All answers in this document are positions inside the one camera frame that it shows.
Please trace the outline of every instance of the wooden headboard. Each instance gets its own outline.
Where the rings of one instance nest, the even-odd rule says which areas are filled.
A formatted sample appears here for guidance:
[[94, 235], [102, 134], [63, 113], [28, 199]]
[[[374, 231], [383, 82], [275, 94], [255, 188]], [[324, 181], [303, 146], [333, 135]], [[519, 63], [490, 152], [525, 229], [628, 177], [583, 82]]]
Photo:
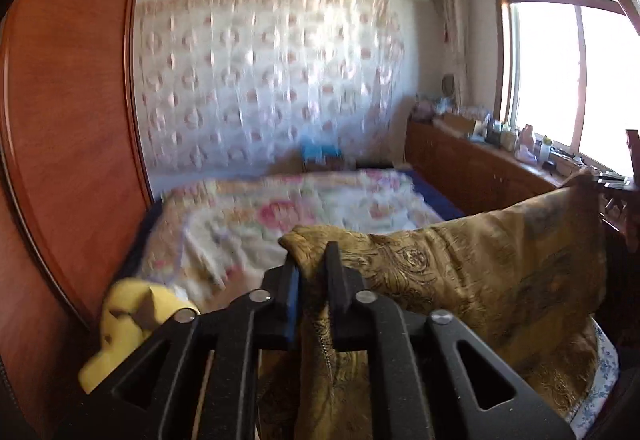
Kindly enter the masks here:
[[45, 435], [79, 394], [86, 329], [150, 204], [132, 106], [134, 3], [15, 0], [3, 21], [0, 355]]

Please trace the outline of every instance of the window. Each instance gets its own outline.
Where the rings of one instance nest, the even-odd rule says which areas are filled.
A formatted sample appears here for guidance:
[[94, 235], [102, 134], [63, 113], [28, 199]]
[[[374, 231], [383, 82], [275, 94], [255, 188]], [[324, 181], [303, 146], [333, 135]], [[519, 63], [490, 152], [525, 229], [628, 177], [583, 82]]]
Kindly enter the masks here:
[[626, 129], [640, 126], [640, 36], [616, 0], [500, 0], [496, 115], [557, 147], [633, 174]]

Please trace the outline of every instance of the beige curtain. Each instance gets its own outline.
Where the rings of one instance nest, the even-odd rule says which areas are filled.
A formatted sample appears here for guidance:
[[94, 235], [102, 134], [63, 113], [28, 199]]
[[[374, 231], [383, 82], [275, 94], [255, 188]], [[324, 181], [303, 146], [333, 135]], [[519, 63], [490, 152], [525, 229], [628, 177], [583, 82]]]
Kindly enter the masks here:
[[468, 47], [469, 0], [441, 0], [444, 14], [450, 59], [446, 70], [453, 73], [456, 83], [456, 104], [470, 103], [466, 73], [466, 51]]

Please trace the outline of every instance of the patterned wall curtain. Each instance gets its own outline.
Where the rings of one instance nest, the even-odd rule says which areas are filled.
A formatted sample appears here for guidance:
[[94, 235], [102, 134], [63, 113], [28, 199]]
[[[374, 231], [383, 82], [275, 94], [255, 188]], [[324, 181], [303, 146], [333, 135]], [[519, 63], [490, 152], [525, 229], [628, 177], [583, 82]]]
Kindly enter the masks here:
[[468, 48], [469, 0], [442, 0], [447, 42], [451, 55], [451, 70], [455, 80], [455, 96], [458, 106], [470, 103], [466, 69]]
[[264, 173], [303, 137], [386, 149], [404, 51], [387, 0], [160, 0], [136, 9], [150, 171]]

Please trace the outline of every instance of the screw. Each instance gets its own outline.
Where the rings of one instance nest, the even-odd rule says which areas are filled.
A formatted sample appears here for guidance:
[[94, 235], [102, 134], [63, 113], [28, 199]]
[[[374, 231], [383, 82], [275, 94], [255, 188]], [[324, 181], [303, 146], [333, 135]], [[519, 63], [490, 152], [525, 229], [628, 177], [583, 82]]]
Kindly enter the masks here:
[[440, 326], [448, 325], [453, 320], [453, 315], [446, 310], [436, 310], [431, 312], [430, 317], [434, 323]]
[[378, 295], [374, 294], [370, 290], [360, 290], [358, 293], [356, 293], [356, 301], [364, 305], [369, 305], [376, 299], [378, 299]]
[[254, 303], [265, 303], [269, 299], [271, 299], [271, 294], [267, 292], [267, 290], [263, 290], [262, 288], [258, 288], [258, 290], [254, 290], [249, 294], [249, 299]]
[[181, 308], [174, 314], [174, 319], [179, 323], [190, 323], [196, 318], [196, 312], [191, 308]]

